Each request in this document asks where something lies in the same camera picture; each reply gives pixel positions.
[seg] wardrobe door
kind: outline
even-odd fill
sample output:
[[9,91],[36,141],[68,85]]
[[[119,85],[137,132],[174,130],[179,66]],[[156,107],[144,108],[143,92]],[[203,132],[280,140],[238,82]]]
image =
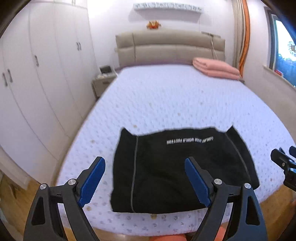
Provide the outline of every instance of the wardrobe door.
[[54,0],[31,0],[31,2],[54,2]]
[[55,4],[55,28],[62,66],[75,103],[83,118],[95,103],[91,82],[85,77],[75,29],[75,7]]
[[85,70],[86,80],[91,81],[98,74],[94,48],[91,40],[91,31],[89,27],[89,14],[87,9],[75,8],[75,24],[79,44],[81,45],[81,57]]
[[57,3],[67,3],[67,4],[74,4],[74,0],[54,0]]
[[75,6],[87,8],[87,0],[74,0]]
[[0,146],[32,178],[50,184],[57,160],[33,133],[22,115],[9,87],[4,69],[0,39]]
[[34,3],[30,9],[30,38],[39,79],[66,134],[72,137],[82,123],[63,72],[54,32],[54,4]]
[[29,39],[29,8],[22,9],[4,32],[3,57],[15,100],[31,129],[56,159],[69,138],[59,123],[39,81]]

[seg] cable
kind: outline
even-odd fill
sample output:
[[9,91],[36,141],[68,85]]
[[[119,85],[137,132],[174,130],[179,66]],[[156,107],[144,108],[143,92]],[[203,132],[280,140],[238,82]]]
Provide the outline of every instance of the cable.
[[213,47],[214,53],[215,53],[215,55],[216,55],[216,59],[218,59],[217,54],[216,54],[216,51],[215,51],[215,49],[214,49],[213,35],[211,35],[211,34],[209,34],[209,35],[211,36],[211,43],[212,43],[212,47]]

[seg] stuffed toy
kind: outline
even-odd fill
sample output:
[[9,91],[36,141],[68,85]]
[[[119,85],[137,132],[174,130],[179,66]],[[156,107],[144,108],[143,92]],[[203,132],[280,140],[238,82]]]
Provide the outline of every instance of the stuffed toy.
[[161,24],[158,21],[149,21],[147,24],[148,29],[158,29],[161,26]]

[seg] metal screw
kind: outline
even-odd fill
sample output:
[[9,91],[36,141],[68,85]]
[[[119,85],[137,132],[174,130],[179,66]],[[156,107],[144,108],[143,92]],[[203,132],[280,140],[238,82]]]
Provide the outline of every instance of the metal screw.
[[68,181],[68,184],[69,185],[74,185],[76,183],[76,180],[75,179],[70,179],[69,181]]
[[214,180],[214,183],[216,183],[217,185],[221,185],[222,184],[222,181],[220,179],[215,179]]
[[245,183],[244,186],[246,189],[250,189],[252,187],[251,184],[249,184],[249,183]]
[[42,184],[42,185],[40,186],[40,189],[43,190],[43,189],[45,189],[46,187],[47,187],[46,184]]

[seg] white mattress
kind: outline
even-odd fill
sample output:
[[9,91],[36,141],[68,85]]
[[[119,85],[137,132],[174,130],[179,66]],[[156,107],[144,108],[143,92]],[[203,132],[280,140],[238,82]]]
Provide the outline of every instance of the white mattress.
[[[253,157],[264,201],[282,185],[283,171],[270,160],[274,148],[288,152],[292,137],[278,117],[251,90],[237,81],[204,76],[193,66],[158,65],[125,68],[110,85],[81,127],[62,166],[57,185],[77,178],[97,156],[106,171],[84,207],[91,225],[115,233],[157,236],[196,231],[207,209],[157,215],[114,213],[110,205],[112,164],[120,130],[148,134],[164,129],[234,126]],[[65,210],[60,209],[63,222]],[[224,221],[229,218],[228,207]]]

